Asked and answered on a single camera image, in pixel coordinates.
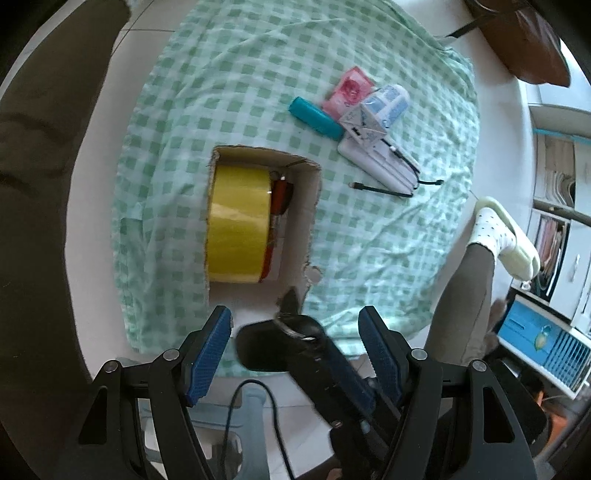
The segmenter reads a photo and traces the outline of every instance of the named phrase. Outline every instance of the paper box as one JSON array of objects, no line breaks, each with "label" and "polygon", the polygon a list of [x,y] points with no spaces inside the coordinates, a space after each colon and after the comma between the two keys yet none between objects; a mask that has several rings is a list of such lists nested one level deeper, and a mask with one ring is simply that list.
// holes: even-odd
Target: paper box
[{"label": "paper box", "polygon": [[390,126],[408,108],[409,101],[403,87],[386,85],[349,108],[339,123],[368,150],[386,137]]},{"label": "paper box", "polygon": [[242,325],[273,318],[279,311],[279,300],[290,287],[295,287],[302,300],[310,286],[320,280],[322,266],[309,264],[311,230],[320,194],[320,166],[307,158],[267,148],[216,147],[210,164],[210,194],[218,164],[279,171],[294,184],[282,240],[273,254],[280,258],[279,266],[272,266],[272,270],[278,268],[278,273],[261,283],[209,283],[210,307],[221,304],[230,308],[233,331],[237,332]]}]

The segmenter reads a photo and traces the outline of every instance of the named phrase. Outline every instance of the yellow tape roll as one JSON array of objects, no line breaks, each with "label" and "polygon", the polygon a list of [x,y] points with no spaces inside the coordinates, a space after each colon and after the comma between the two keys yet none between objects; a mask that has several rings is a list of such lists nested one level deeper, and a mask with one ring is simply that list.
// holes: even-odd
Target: yellow tape roll
[{"label": "yellow tape roll", "polygon": [[210,281],[259,281],[270,208],[271,180],[267,170],[216,167],[207,229]]}]

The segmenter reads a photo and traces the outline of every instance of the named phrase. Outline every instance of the blue gripper pad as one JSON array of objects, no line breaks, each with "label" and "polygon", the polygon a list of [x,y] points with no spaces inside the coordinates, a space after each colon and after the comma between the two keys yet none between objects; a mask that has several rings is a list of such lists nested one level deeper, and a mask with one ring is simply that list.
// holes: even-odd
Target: blue gripper pad
[{"label": "blue gripper pad", "polygon": [[375,409],[375,393],[367,382],[359,376],[353,366],[337,348],[328,340],[323,355],[326,365],[334,381],[343,389],[347,398],[365,416],[371,418]]},{"label": "blue gripper pad", "polygon": [[372,306],[359,312],[358,329],[382,391],[397,405],[408,378],[410,347],[398,332],[388,330],[382,317]]},{"label": "blue gripper pad", "polygon": [[190,407],[207,395],[231,331],[232,314],[228,308],[218,305],[203,328],[191,333],[183,342],[181,391]]}]

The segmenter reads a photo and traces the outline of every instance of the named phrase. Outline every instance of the person's leg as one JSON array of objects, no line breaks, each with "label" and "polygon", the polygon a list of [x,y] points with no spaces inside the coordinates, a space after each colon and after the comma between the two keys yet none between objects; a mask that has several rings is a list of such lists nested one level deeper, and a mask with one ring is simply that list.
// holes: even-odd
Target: person's leg
[{"label": "person's leg", "polygon": [[505,209],[493,199],[479,204],[466,253],[441,295],[425,344],[433,358],[456,365],[482,354],[496,259],[516,278],[539,269],[534,246]]},{"label": "person's leg", "polygon": [[486,335],[495,257],[480,244],[466,248],[435,309],[425,350],[440,362],[465,365]]}]

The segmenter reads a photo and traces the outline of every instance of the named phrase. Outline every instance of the open cardboard box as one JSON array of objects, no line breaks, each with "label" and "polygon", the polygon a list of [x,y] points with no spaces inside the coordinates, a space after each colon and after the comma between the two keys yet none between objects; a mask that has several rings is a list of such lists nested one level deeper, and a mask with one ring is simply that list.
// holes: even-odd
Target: open cardboard box
[{"label": "open cardboard box", "polygon": [[321,269],[309,264],[311,230],[320,194],[320,166],[307,158],[269,148],[216,147],[210,163],[210,195],[218,164],[277,170],[294,184],[285,234],[273,253],[274,261],[275,257],[281,259],[278,274],[272,272],[271,278],[261,283],[209,283],[207,279],[209,306],[225,305],[232,312],[234,327],[241,327],[273,318],[279,311],[279,301],[290,287],[295,287],[303,301],[310,285],[320,281]]}]

